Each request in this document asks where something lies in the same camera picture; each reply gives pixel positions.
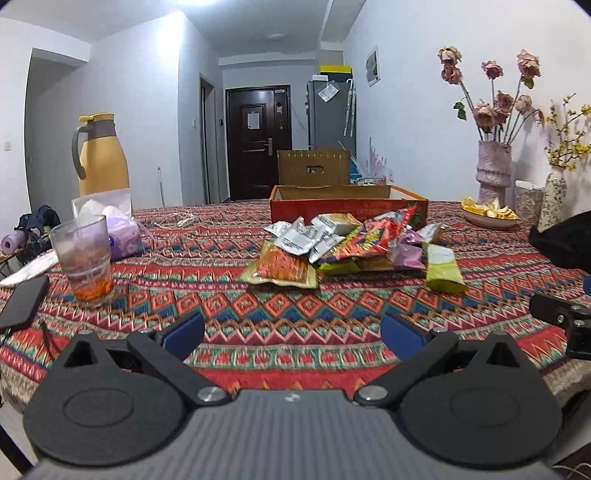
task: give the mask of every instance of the metal screw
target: metal screw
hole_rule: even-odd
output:
[[[379,401],[388,396],[388,390],[379,385],[366,385],[358,393],[365,401]]]
[[[197,398],[205,403],[217,403],[226,398],[226,391],[220,387],[205,387],[199,390]]]

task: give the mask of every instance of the blue gripper pad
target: blue gripper pad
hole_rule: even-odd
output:
[[[160,333],[162,347],[181,362],[203,341],[205,319],[201,313],[184,317]]]
[[[382,341],[405,362],[423,348],[430,334],[397,315],[384,315],[380,324]]]

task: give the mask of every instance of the table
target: table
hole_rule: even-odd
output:
[[[198,310],[207,319],[206,339],[186,363],[231,391],[342,388],[351,395],[398,362],[379,336],[386,311],[425,329],[443,325],[462,338],[509,332],[561,404],[591,386],[591,362],[565,359],[562,330],[528,313],[536,291],[591,306],[584,275],[551,265],[527,242],[526,226],[487,230],[466,223],[457,203],[431,202],[429,217],[449,225],[441,241],[454,249],[469,285],[464,295],[446,295],[428,290],[418,275],[393,273],[327,278],[318,290],[238,282],[269,238],[262,230],[270,223],[267,202],[145,210],[137,217],[154,239],[145,238],[150,251],[143,256],[113,266],[109,306],[80,308],[56,267],[32,327],[0,349],[2,388],[20,408],[79,330],[124,338]],[[9,295],[0,290],[0,307]]]

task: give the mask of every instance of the green snack packet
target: green snack packet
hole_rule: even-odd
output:
[[[444,293],[462,293],[467,290],[456,256],[450,248],[429,244],[427,248],[427,287]]]

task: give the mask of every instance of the red box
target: red box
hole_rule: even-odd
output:
[[[427,223],[428,200],[394,185],[331,185],[328,187],[288,187],[277,185],[271,192],[271,219],[306,223],[321,213],[351,213],[363,222],[382,213],[418,206],[411,226]]]

